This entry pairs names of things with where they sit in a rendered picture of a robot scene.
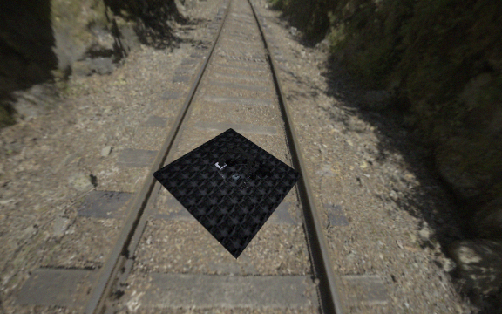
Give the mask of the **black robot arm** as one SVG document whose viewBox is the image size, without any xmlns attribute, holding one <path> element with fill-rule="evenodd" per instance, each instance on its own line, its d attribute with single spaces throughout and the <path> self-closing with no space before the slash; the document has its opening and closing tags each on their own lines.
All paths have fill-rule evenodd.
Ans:
<svg viewBox="0 0 502 314">
<path fill-rule="evenodd" d="M 234 149 L 235 147 L 236 147 L 236 149 Z M 220 167 L 223 167 L 225 165 L 224 163 L 227 160 L 228 155 L 230 153 L 232 153 L 232 152 L 239 152 L 244 157 L 246 157 L 248 165 L 251 167 L 250 171 L 252 171 L 253 173 L 256 171 L 256 168 L 259 168 L 260 163 L 255 162 L 256 159 L 254 158 L 254 156 L 251 155 L 251 154 L 246 153 L 243 149 L 241 149 L 241 147 L 237 147 L 236 145 L 230 145 L 230 147 L 228 148 L 228 150 L 225 153 L 225 155 L 223 155 L 222 157 L 220 157 L 220 159 L 218 161 L 218 163 L 219 163 L 218 165 Z"/>
</svg>

